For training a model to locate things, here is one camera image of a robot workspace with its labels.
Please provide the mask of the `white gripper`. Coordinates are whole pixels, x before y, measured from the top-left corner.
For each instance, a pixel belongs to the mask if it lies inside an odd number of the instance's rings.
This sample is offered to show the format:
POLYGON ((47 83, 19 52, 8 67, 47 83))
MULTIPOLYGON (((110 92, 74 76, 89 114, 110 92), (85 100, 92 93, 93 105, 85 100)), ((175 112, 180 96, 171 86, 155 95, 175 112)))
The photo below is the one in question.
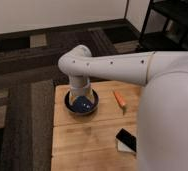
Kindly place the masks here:
POLYGON ((90 79, 84 76, 70 76, 70 95, 69 103, 74 105, 82 105, 85 103, 87 98, 85 97, 91 91, 90 79))

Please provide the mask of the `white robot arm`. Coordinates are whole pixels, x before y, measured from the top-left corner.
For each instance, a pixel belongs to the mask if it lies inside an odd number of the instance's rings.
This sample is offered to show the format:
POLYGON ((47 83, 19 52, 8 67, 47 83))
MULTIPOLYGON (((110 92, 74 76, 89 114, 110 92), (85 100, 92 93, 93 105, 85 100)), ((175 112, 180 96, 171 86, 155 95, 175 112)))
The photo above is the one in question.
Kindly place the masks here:
POLYGON ((137 113, 138 171, 188 171, 188 51, 94 57, 79 45, 58 60, 74 96, 90 77, 143 87, 137 113))

